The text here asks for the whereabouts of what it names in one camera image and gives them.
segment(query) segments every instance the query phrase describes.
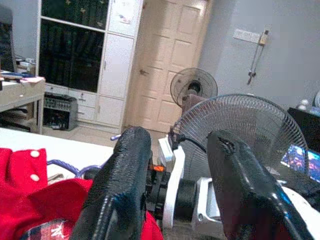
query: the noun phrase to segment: plaid fabric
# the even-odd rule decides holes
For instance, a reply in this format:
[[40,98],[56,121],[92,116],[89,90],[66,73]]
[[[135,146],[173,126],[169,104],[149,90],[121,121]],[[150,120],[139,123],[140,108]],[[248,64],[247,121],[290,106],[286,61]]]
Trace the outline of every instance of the plaid fabric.
[[31,228],[20,240],[68,240],[72,227],[68,221],[56,219]]

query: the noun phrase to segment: floor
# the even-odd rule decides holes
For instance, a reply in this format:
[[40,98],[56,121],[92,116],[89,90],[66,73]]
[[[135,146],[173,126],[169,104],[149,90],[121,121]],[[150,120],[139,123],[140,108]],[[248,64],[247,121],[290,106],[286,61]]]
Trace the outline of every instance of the floor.
[[[153,152],[153,164],[158,163],[158,139],[164,138],[166,133],[148,130],[151,136],[151,150]],[[79,142],[97,144],[107,147],[114,147],[117,141],[111,141],[110,138],[116,134],[88,127],[77,126],[71,131],[53,130],[49,127],[43,127],[43,135],[52,136],[61,139],[70,139]]]

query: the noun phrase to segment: cabinet door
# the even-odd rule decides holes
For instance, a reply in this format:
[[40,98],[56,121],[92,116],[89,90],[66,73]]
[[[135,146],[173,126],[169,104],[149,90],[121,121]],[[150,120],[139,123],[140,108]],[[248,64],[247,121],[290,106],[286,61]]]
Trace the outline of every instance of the cabinet door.
[[47,83],[97,92],[105,35],[42,19],[39,75]]
[[42,0],[41,14],[76,24],[106,28],[108,0]]
[[113,0],[109,31],[134,36],[139,26],[142,0]]
[[100,96],[99,111],[96,120],[101,123],[119,126],[123,108],[124,101]]
[[134,40],[108,34],[100,94],[124,98]]

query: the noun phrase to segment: power cord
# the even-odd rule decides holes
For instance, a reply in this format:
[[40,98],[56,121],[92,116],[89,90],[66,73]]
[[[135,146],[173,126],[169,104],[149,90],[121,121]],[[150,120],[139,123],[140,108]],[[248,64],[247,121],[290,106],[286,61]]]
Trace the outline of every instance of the power cord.
[[198,148],[200,148],[205,154],[207,153],[207,149],[201,143],[199,143],[198,141],[196,141],[190,137],[187,137],[184,134],[178,134],[178,133],[174,133],[174,132],[170,131],[168,136],[169,136],[169,142],[172,147],[172,150],[177,149],[178,145],[181,142],[189,141],[189,142],[193,143],[194,145],[196,145]]

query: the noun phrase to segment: floor tile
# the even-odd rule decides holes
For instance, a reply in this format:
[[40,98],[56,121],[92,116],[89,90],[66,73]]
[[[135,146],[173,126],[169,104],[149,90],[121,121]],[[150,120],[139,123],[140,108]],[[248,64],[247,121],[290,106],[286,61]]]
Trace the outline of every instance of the floor tile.
[[64,131],[64,130],[53,130],[51,127],[44,126],[42,129],[42,134],[46,136],[55,137],[55,138],[69,139],[74,134],[76,134],[78,130],[79,130],[79,127],[75,127],[71,131]]
[[83,135],[89,135],[89,136],[97,136],[105,139],[107,138],[110,139],[112,136],[116,135],[115,133],[93,129],[89,127],[83,127],[83,126],[79,127],[78,133]]
[[102,146],[107,146],[107,147],[114,147],[116,145],[116,141],[111,141],[110,136],[113,136],[113,133],[109,132],[104,132],[102,131],[101,133],[95,133],[95,134],[90,134],[89,132],[83,133],[80,130],[74,134],[70,140],[75,140],[79,142],[85,142],[85,143],[90,143],[90,144],[97,144],[97,145],[102,145]]

